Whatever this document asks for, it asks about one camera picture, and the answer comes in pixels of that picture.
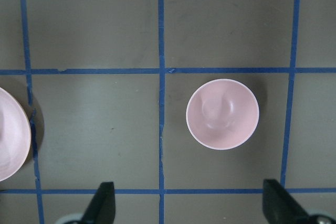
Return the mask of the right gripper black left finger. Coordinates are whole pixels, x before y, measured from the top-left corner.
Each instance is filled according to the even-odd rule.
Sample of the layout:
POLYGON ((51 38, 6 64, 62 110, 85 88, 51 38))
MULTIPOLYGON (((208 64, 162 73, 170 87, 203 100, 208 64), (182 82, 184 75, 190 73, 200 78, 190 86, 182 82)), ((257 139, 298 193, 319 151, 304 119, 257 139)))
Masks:
POLYGON ((101 183, 80 219, 80 223, 114 223, 115 203, 114 183, 101 183))

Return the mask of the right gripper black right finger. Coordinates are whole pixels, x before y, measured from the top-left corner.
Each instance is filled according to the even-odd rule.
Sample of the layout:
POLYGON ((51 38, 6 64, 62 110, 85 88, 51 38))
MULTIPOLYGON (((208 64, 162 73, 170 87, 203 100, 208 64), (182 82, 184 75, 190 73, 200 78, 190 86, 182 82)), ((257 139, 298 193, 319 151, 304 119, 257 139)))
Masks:
POLYGON ((309 214, 275 179, 264 179, 262 203, 268 223, 309 223, 309 214))

